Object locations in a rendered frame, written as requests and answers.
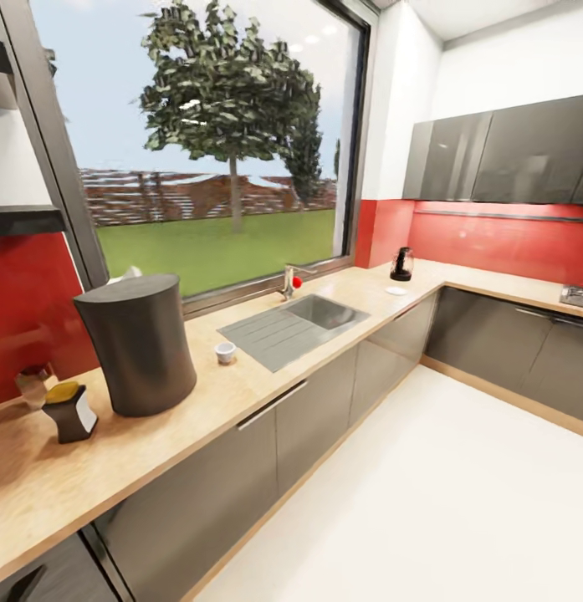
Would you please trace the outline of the coffee cup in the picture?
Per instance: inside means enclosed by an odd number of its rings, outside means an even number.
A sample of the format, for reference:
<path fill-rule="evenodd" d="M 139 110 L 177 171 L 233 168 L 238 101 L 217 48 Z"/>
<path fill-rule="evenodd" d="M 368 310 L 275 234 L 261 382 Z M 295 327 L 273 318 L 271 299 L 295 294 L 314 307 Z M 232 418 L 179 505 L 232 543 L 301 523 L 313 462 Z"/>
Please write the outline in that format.
<path fill-rule="evenodd" d="M 222 342 L 215 347 L 215 354 L 220 359 L 220 362 L 231 362 L 235 356 L 236 345 L 233 342 Z"/>

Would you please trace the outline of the electric kettle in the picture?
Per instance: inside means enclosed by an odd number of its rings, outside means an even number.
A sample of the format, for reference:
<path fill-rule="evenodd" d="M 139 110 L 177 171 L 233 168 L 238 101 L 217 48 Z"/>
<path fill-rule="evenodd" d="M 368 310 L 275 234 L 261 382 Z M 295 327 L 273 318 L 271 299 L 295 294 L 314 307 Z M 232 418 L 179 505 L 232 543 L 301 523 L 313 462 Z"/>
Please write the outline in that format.
<path fill-rule="evenodd" d="M 408 282 L 412 278 L 414 257 L 410 247 L 401 247 L 390 264 L 392 280 L 397 282 Z"/>

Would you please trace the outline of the bottle of coffee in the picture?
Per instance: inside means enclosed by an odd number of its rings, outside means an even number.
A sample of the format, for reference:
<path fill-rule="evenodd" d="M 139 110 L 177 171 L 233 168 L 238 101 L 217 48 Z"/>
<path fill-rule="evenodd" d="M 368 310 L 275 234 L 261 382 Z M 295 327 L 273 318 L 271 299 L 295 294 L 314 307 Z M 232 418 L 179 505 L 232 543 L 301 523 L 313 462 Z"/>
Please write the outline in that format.
<path fill-rule="evenodd" d="M 91 437 L 100 418 L 87 405 L 86 385 L 66 382 L 55 385 L 45 396 L 41 409 L 54 419 L 59 444 Z"/>

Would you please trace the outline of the paper coffee filter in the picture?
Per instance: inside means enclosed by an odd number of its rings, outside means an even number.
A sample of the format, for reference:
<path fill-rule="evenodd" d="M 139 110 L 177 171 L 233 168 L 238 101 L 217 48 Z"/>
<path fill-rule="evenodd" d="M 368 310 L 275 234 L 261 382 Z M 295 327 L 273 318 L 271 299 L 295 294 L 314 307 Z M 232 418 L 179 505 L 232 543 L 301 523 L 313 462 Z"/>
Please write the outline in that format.
<path fill-rule="evenodd" d="M 140 277 L 140 275 L 141 275 L 140 269 L 135 268 L 135 267 L 130 267 L 130 269 L 127 270 L 126 273 L 123 275 L 123 277 L 120 277 L 119 280 L 125 280 L 125 278 Z"/>

